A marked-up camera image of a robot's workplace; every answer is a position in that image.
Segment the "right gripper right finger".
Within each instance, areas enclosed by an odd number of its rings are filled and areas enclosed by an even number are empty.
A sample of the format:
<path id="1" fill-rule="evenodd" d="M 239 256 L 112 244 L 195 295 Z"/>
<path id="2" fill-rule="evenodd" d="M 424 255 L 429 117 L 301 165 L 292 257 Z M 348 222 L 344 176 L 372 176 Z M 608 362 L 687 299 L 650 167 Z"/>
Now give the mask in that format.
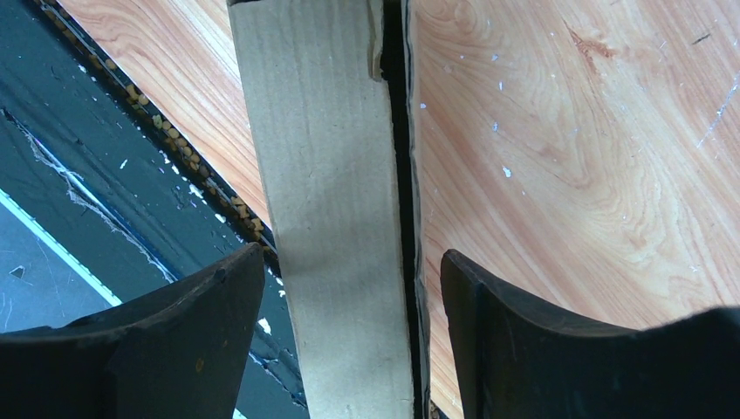
<path id="1" fill-rule="evenodd" d="M 736 418 L 739 311 L 634 330 L 571 312 L 446 251 L 441 286 L 467 418 Z"/>

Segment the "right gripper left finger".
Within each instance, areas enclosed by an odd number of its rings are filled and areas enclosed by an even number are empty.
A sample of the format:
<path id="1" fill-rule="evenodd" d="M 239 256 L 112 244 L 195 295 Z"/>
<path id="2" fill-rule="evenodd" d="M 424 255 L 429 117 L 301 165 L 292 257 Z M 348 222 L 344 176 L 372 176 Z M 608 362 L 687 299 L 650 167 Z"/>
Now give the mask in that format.
<path id="1" fill-rule="evenodd" d="M 231 418 L 264 290 L 263 249 L 116 307 L 1 336 L 4 418 Z"/>

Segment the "brown cardboard box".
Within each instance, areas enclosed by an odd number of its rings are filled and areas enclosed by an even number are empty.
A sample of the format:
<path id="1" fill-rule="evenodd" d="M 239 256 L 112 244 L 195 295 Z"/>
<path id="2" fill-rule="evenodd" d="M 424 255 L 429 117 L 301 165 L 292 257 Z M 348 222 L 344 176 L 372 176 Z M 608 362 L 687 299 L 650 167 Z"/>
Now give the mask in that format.
<path id="1" fill-rule="evenodd" d="M 228 13 L 309 414 L 427 418 L 410 3 Z"/>

